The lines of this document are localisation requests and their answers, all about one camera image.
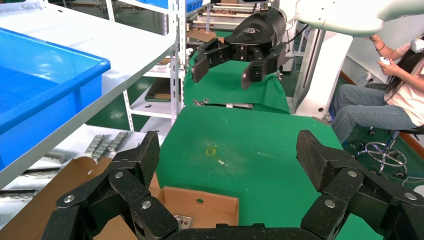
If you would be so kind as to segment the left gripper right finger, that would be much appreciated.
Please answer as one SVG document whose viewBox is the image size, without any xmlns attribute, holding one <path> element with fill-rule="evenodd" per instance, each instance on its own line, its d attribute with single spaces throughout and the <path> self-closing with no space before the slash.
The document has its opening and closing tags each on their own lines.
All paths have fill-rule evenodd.
<svg viewBox="0 0 424 240">
<path fill-rule="evenodd" d="M 347 151 L 321 144 L 309 130 L 298 133 L 296 158 L 320 194 L 302 218 L 302 229 L 334 240 L 355 215 L 385 240 L 423 239 L 420 194 L 370 172 Z"/>
</svg>

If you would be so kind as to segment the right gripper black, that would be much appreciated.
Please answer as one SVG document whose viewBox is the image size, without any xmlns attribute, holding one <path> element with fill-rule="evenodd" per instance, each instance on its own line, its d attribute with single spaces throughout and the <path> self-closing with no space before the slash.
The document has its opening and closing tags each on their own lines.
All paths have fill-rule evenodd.
<svg viewBox="0 0 424 240">
<path fill-rule="evenodd" d="M 241 87 L 262 82 L 269 74 L 281 70 L 286 62 L 286 19 L 280 10 L 270 7 L 243 20 L 229 36 L 229 44 L 217 37 L 197 49 L 191 67 L 192 81 L 198 83 L 208 72 L 230 59 L 250 62 L 241 75 Z"/>
</svg>

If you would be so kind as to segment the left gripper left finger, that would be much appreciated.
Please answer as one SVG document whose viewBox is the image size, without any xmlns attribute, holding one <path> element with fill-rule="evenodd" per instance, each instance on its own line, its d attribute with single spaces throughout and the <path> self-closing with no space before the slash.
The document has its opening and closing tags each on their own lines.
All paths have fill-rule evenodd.
<svg viewBox="0 0 424 240">
<path fill-rule="evenodd" d="M 179 224 L 149 190 L 159 154 L 156 131 L 139 146 L 118 152 L 102 173 L 58 198 L 41 238 L 92 240 L 118 216 L 139 240 L 169 238 Z"/>
</svg>

